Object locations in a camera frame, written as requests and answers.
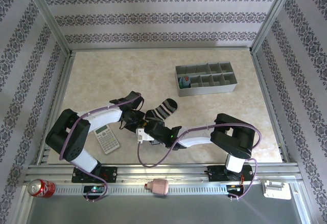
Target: small bottle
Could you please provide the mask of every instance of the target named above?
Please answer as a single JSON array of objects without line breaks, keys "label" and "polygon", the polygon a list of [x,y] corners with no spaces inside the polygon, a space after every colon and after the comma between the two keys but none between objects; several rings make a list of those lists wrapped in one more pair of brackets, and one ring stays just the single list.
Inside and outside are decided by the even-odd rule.
[{"label": "small bottle", "polygon": [[150,189],[152,193],[166,195],[168,193],[168,180],[154,179],[144,185],[145,189]]},{"label": "small bottle", "polygon": [[179,79],[179,88],[182,89],[182,88],[188,88],[190,87],[190,84],[191,84],[191,80],[188,76],[183,76]]}]

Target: patterned wallpaper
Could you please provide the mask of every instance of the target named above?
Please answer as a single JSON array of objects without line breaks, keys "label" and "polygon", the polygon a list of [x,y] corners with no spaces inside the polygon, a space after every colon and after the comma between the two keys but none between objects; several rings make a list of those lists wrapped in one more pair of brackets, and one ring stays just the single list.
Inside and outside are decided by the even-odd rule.
[{"label": "patterned wallpaper", "polygon": [[327,223],[326,0],[286,0],[257,52],[282,136]]},{"label": "patterned wallpaper", "polygon": [[32,0],[0,0],[0,223],[11,223],[65,56]]},{"label": "patterned wallpaper", "polygon": [[274,0],[45,0],[72,49],[250,46]]}]

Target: calculator display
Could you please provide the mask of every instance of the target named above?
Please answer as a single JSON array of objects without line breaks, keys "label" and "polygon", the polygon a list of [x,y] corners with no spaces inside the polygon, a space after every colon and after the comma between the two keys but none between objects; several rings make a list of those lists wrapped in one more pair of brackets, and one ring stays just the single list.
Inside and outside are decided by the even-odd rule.
[{"label": "calculator display", "polygon": [[96,130],[96,133],[100,133],[100,132],[102,132],[102,131],[104,131],[104,130],[106,130],[106,129],[107,129],[107,125],[104,125],[103,127],[97,129],[97,130]]}]

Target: white plastic bracket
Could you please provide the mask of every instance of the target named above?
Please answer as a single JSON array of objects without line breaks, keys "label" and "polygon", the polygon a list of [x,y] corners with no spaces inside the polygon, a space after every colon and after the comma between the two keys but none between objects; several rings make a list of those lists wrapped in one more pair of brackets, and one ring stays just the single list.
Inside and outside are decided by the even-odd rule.
[{"label": "white plastic bracket", "polygon": [[278,199],[292,198],[290,186],[288,185],[288,183],[264,181],[262,182],[262,187],[264,190],[265,197]]},{"label": "white plastic bracket", "polygon": [[144,132],[144,128],[138,128],[136,130],[137,142],[143,143],[143,141],[154,141],[154,139]]}]

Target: metal rail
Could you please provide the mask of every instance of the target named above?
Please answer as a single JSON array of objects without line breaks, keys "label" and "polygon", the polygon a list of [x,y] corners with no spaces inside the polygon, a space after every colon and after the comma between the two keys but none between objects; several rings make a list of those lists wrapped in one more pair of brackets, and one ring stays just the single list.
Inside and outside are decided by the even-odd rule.
[{"label": "metal rail", "polygon": [[57,41],[59,42],[59,45],[61,46],[63,52],[65,53],[65,56],[69,56],[71,53],[71,49],[69,48],[69,44],[62,33],[55,17],[51,13],[51,10],[45,0],[34,0],[38,10],[41,12],[44,20],[46,21],[47,25],[49,26],[51,32],[56,37]]},{"label": "metal rail", "polygon": [[[226,184],[227,182],[210,183],[205,173],[209,165],[224,164],[166,164],[155,168],[144,168],[142,165],[105,165],[118,167],[116,183],[140,185],[154,178],[165,178],[173,185]],[[44,178],[57,184],[72,183],[72,165],[30,165],[24,184],[36,178]],[[255,184],[261,180],[285,183],[302,183],[302,175],[297,163],[259,163]]]},{"label": "metal rail", "polygon": [[288,156],[285,141],[283,139],[281,129],[279,128],[277,117],[276,117],[276,114],[274,112],[273,105],[272,105],[271,100],[269,98],[269,92],[268,92],[268,89],[266,87],[266,83],[265,83],[265,79],[263,77],[263,74],[262,74],[262,72],[260,70],[258,59],[257,59],[255,54],[251,53],[251,56],[252,56],[254,69],[255,69],[256,75],[258,77],[261,92],[262,92],[262,95],[263,95],[265,103],[266,103],[266,107],[267,107],[268,115],[269,115],[270,122],[271,122],[271,125],[272,125],[272,129],[273,129],[273,131],[275,133],[278,148],[281,151],[282,159],[285,162],[290,162],[290,158]]},{"label": "metal rail", "polygon": [[277,18],[283,4],[286,0],[275,0],[267,14],[267,17],[264,23],[261,25],[258,34],[256,35],[255,40],[251,46],[251,53],[256,53],[262,44],[263,40],[265,39],[266,35],[268,34],[270,27],[274,23],[275,19]]},{"label": "metal rail", "polygon": [[[54,106],[51,110],[50,116],[49,116],[49,122],[47,127],[45,128],[44,135],[47,135],[50,128],[54,125],[57,118],[59,117],[61,105],[63,102],[63,98],[66,93],[69,77],[72,72],[73,63],[75,59],[75,55],[73,57],[67,57],[68,60],[65,63],[64,70],[61,76],[61,79],[59,80],[59,86],[58,86],[58,92],[56,93],[55,100],[54,100]],[[45,136],[43,137],[39,155],[36,161],[36,164],[46,164],[48,160],[48,156],[50,153],[50,147],[45,145]]]}]

